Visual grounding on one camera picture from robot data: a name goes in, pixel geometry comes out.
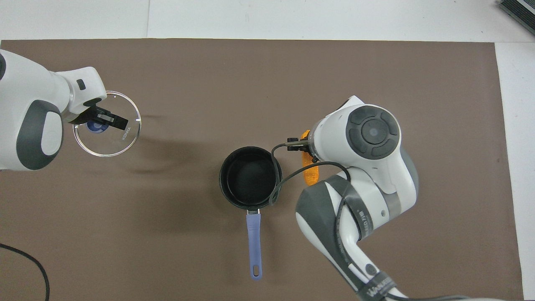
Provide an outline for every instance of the round button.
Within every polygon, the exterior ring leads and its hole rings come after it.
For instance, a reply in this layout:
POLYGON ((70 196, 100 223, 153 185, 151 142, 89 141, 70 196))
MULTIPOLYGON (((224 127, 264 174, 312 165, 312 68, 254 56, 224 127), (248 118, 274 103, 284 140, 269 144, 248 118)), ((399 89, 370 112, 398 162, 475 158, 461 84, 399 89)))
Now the round button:
POLYGON ((388 125, 381 119, 372 119, 362 126, 362 137, 371 144, 380 144, 388 136, 388 125))

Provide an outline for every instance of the transparent pot lid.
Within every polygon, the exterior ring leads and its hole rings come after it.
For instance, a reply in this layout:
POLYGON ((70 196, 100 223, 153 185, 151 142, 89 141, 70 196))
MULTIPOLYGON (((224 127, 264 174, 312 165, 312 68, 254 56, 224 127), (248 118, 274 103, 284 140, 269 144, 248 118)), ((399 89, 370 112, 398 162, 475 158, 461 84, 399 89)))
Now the transparent pot lid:
POLYGON ((122 125, 114 127, 94 120, 73 125, 76 142, 91 155, 99 157, 122 154, 136 142, 141 131, 141 116, 135 103, 119 92, 106 93, 106 99, 98 104, 101 105, 99 110, 108 113, 98 114, 98 117, 108 122, 120 118, 122 125))

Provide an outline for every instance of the purple pan handle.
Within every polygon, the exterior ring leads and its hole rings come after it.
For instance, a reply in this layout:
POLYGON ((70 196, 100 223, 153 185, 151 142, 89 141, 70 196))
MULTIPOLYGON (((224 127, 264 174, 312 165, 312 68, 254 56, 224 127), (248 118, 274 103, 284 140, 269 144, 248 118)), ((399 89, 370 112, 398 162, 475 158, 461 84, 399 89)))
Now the purple pan handle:
POLYGON ((247 234, 249 235, 249 269, 253 280, 262 278, 262 253, 260 249, 260 213, 247 211, 247 234))

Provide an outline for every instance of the brown mat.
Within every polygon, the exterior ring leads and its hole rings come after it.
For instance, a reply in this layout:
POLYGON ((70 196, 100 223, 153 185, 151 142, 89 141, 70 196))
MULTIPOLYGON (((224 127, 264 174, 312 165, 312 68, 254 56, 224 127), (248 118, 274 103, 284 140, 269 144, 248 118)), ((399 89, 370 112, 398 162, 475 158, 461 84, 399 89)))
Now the brown mat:
MULTIPOLYGON (((522 299, 494 45, 490 43, 3 41, 49 70, 95 67, 136 102, 125 154, 85 153, 65 127, 37 172, 0 174, 0 239, 45 266, 51 300, 351 300, 301 234, 290 181, 262 210, 264 278, 248 273, 245 212, 218 172, 234 149, 271 149, 355 94, 399 120, 421 179, 414 208, 360 246, 412 297, 522 299)), ((300 155, 277 152, 285 175, 300 155)), ((322 169, 323 177, 337 172, 322 169)), ((0 299, 41 299, 26 259, 0 251, 0 299)))

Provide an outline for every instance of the white tile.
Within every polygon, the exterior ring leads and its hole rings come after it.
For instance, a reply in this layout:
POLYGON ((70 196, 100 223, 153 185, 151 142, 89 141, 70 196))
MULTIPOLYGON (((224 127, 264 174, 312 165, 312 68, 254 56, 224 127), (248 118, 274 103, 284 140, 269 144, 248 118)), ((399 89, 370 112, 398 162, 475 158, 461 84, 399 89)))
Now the white tile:
POLYGON ((152 0, 148 37, 535 42, 495 0, 152 0))
POLYGON ((497 43, 524 298, 535 299, 535 43, 497 43))
POLYGON ((146 37, 149 0, 0 1, 0 39, 146 37))

